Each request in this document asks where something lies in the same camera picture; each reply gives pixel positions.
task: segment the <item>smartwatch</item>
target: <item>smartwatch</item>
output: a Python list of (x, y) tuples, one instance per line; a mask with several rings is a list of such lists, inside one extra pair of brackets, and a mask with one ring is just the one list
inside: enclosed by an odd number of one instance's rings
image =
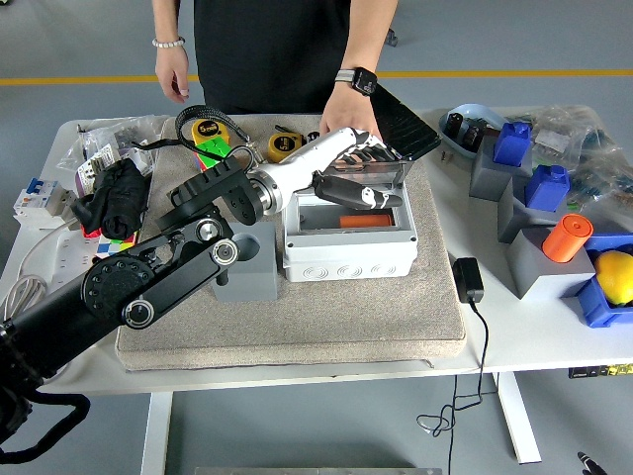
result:
[(372, 71), (364, 67), (356, 69), (341, 69), (336, 74), (334, 81), (349, 82), (363, 96), (371, 96), (376, 90), (378, 77)]

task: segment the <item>power adapter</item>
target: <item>power adapter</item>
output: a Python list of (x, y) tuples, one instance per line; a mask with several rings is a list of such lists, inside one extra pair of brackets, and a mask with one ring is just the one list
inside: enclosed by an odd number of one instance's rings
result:
[(453, 264), (453, 278), (457, 286), (459, 301), (463, 304), (471, 300), (476, 304), (484, 298), (484, 283), (475, 257), (460, 257)]

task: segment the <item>hand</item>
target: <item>hand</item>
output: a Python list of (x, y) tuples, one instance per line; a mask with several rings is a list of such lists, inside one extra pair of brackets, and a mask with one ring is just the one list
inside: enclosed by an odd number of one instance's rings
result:
[(162, 92), (172, 101), (183, 104), (189, 98), (187, 71), (189, 59), (183, 47), (156, 49), (156, 76)]
[(321, 135), (344, 127), (352, 127), (382, 139), (369, 97), (351, 88), (347, 82), (336, 82), (325, 104), (318, 132)]

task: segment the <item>person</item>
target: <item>person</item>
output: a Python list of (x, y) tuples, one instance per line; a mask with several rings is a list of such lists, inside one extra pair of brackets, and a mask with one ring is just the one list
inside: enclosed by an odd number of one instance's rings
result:
[[(156, 75), (169, 99), (189, 97), (179, 0), (152, 0)], [(339, 69), (374, 72), (398, 0), (196, 0), (194, 37), (207, 105), (227, 114), (322, 113), (319, 132), (380, 136), (369, 97)]]

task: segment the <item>bracelet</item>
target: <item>bracelet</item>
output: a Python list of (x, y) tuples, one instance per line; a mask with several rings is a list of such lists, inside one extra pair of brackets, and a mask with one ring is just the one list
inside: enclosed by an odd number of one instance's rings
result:
[(176, 48), (182, 47), (185, 44), (185, 39), (182, 37), (178, 37), (178, 40), (176, 42), (159, 43), (158, 40), (154, 38), (151, 43), (157, 48)]

